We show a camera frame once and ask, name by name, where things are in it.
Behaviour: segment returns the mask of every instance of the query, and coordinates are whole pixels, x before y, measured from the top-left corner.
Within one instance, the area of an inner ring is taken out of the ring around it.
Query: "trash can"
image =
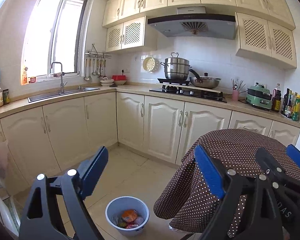
[[[125,229],[116,225],[116,218],[121,216],[124,211],[133,209],[145,221],[137,228]],[[131,196],[118,197],[112,200],[106,208],[106,219],[110,225],[116,228],[124,236],[136,236],[143,231],[144,226],[149,220],[149,209],[140,199]]]

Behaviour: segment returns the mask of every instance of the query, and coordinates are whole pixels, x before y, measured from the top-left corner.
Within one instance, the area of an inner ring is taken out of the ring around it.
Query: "utensil rack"
[[[92,44],[91,50],[87,50],[87,52],[84,55],[85,57],[89,57],[89,58],[111,58],[110,53],[98,52],[94,47],[94,43]]]

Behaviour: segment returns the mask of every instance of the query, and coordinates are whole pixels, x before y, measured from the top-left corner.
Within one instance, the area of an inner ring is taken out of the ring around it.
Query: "gas stove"
[[[221,91],[189,86],[189,81],[171,80],[158,78],[162,88],[150,89],[151,92],[175,94],[193,98],[202,98],[227,103]]]

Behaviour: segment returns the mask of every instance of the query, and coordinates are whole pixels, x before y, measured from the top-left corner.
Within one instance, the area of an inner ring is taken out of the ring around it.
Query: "range hood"
[[[235,17],[206,14],[205,7],[178,8],[178,14],[148,19],[166,37],[199,36],[234,40]]]

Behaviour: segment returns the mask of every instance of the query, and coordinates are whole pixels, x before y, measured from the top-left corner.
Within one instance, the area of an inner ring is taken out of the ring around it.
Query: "green electric cooker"
[[[269,111],[272,107],[272,95],[270,90],[263,85],[257,84],[248,88],[246,101],[255,108]]]

